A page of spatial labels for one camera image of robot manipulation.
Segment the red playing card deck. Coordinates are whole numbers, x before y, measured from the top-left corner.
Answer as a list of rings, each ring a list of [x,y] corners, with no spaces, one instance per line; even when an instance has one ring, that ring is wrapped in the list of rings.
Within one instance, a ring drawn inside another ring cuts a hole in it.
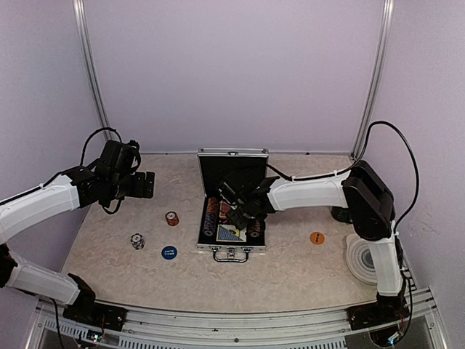
[[[219,205],[219,218],[221,220],[227,219],[227,213],[231,210],[231,206],[226,202],[221,202]]]

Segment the blue playing card deck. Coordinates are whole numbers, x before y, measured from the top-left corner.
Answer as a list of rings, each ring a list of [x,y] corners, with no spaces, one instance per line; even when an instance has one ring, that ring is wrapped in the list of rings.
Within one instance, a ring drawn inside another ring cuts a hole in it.
[[[217,241],[221,242],[246,242],[247,230],[239,230],[234,225],[220,224],[217,227]]]

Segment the aluminium poker chip case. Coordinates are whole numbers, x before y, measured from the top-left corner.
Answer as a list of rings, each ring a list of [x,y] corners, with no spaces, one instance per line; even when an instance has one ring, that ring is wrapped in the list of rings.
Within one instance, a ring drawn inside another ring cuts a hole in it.
[[[243,212],[246,195],[267,174],[266,148],[199,148],[204,201],[197,248],[215,262],[245,263],[266,250],[263,217]]]

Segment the red poker chip stack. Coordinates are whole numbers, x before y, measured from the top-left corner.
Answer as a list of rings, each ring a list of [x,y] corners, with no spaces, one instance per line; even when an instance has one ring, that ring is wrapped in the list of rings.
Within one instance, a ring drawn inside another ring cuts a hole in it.
[[[167,212],[165,214],[165,219],[169,226],[176,226],[179,224],[179,217],[174,211]]]

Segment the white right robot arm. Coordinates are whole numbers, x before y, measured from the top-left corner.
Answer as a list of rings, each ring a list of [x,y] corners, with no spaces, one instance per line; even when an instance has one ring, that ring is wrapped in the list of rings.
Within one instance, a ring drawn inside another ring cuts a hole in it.
[[[227,213],[234,226],[243,229],[252,219],[305,207],[346,209],[356,234],[368,245],[382,298],[371,308],[372,317],[386,323],[400,310],[396,298],[405,285],[395,231],[394,197],[366,161],[314,177],[287,176],[278,172],[252,183],[233,171],[217,186],[232,207]]]

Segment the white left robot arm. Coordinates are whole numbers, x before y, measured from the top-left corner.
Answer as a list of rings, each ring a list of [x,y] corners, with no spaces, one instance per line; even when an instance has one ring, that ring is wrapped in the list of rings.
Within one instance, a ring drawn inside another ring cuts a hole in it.
[[[88,165],[58,172],[51,180],[1,202],[1,286],[52,298],[72,305],[88,324],[97,322],[102,308],[94,292],[78,276],[68,276],[22,258],[7,246],[24,230],[64,212],[99,204],[112,214],[111,203],[129,198],[150,199],[155,173],[141,172],[139,144],[109,140],[100,157]]]

